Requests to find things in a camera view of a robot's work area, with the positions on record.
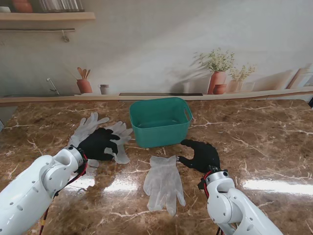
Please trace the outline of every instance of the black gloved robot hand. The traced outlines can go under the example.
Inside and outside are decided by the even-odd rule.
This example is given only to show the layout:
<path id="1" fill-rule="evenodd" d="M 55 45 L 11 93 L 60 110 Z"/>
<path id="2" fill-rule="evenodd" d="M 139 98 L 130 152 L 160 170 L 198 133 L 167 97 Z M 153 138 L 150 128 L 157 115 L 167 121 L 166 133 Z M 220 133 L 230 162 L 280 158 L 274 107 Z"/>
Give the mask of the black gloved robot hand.
<path id="1" fill-rule="evenodd" d="M 196 169 L 201 173 L 207 173 L 214 167 L 221 168 L 219 154 L 209 143 L 183 140 L 180 144 L 191 147 L 195 152 L 194 158 L 191 160 L 178 156 L 178 161 L 188 168 Z"/>
<path id="2" fill-rule="evenodd" d="M 82 149 L 88 159 L 99 161 L 109 161 L 114 157 L 111 154 L 104 153 L 106 148 L 112 149 L 112 152 L 117 154 L 117 145 L 111 140 L 119 140 L 120 137 L 112 134 L 110 129 L 99 128 L 82 141 L 78 148 Z"/>

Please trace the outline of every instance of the green basket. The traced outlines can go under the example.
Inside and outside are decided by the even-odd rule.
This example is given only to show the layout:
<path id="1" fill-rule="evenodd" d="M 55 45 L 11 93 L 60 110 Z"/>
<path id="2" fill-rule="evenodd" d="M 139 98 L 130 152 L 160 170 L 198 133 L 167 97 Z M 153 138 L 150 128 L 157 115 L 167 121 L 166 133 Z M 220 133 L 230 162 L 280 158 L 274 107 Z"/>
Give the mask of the green basket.
<path id="1" fill-rule="evenodd" d="M 181 98 L 138 101 L 130 107 L 137 144 L 152 148 L 180 143 L 185 139 L 192 113 Z"/>

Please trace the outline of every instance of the potted plant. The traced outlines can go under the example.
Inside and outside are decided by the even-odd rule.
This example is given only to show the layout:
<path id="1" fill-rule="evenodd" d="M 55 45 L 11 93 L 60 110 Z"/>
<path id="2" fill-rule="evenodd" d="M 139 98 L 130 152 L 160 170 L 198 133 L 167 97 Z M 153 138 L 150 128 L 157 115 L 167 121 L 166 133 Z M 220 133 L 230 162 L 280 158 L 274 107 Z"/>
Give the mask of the potted plant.
<path id="1" fill-rule="evenodd" d="M 221 85 L 225 83 L 226 72 L 228 69 L 233 67 L 234 64 L 234 53 L 226 51 L 222 52 L 221 48 L 211 51 L 209 54 L 201 53 L 199 55 L 200 64 L 211 70 L 213 75 L 210 79 L 208 94 L 213 94 L 215 85 Z"/>
<path id="2" fill-rule="evenodd" d="M 234 93 L 239 92 L 241 90 L 241 87 L 243 85 L 243 81 L 252 73 L 255 72 L 256 66 L 251 65 L 248 68 L 248 65 L 241 68 L 241 70 L 238 70 L 236 68 L 230 69 L 230 75 L 232 77 L 232 80 L 229 82 L 226 93 Z"/>

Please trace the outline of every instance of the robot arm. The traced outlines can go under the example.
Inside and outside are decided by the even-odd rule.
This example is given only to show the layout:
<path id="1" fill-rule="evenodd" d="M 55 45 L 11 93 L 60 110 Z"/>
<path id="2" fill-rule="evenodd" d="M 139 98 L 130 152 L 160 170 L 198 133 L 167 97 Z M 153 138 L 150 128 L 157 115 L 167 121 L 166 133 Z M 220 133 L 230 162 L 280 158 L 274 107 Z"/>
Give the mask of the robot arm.
<path id="1" fill-rule="evenodd" d="M 205 178 L 209 198 L 207 210 L 225 235 L 282 235 L 281 231 L 240 190 L 227 171 Z M 232 223 L 239 223 L 237 228 Z"/>
<path id="2" fill-rule="evenodd" d="M 73 147 L 36 159 L 0 193 L 0 234 L 20 235 L 30 229 L 83 164 L 82 154 Z"/>

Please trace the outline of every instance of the disposable glove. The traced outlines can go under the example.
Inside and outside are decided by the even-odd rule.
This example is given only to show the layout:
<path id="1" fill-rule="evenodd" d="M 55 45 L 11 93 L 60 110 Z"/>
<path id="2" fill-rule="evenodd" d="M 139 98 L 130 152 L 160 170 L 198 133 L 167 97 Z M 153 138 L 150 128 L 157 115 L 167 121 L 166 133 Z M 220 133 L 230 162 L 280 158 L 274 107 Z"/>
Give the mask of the disposable glove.
<path id="1" fill-rule="evenodd" d="M 118 164 L 127 164 L 131 160 L 126 155 L 124 144 L 126 144 L 132 137 L 130 134 L 133 132 L 132 129 L 126 129 L 126 124 L 119 121 L 113 126 L 108 127 L 107 129 L 110 129 L 113 131 L 114 135 L 117 135 L 120 137 L 120 140 L 112 140 L 112 142 L 116 143 L 118 153 L 115 156 L 115 161 Z M 106 148 L 105 153 L 113 154 L 112 149 Z"/>
<path id="2" fill-rule="evenodd" d="M 188 168 L 196 169 L 201 173 L 207 173 L 212 167 L 221 168 L 219 154 L 209 143 L 183 140 L 180 144 L 191 147 L 195 152 L 191 160 L 182 156 L 177 157 L 177 160 Z"/>
<path id="3" fill-rule="evenodd" d="M 78 148 L 84 151 L 88 159 L 99 161 L 112 160 L 115 155 L 104 152 L 105 149 L 110 148 L 113 153 L 118 153 L 117 145 L 112 140 L 118 141 L 120 137 L 112 133 L 113 130 L 99 128 L 82 141 Z"/>
<path id="4" fill-rule="evenodd" d="M 170 158 L 150 158 L 149 170 L 143 189 L 150 196 L 148 202 L 149 211 L 159 211 L 166 206 L 171 216 L 176 214 L 176 197 L 182 206 L 184 200 L 182 184 L 179 172 L 176 168 L 176 156 Z"/>
<path id="5" fill-rule="evenodd" d="M 69 139 L 68 145 L 78 147 L 78 145 L 85 140 L 90 134 L 92 134 L 98 127 L 98 125 L 108 122 L 110 119 L 105 117 L 98 121 L 98 113 L 91 113 L 90 117 L 86 120 L 83 118 L 80 121 L 79 127 L 75 130 L 74 135 Z"/>

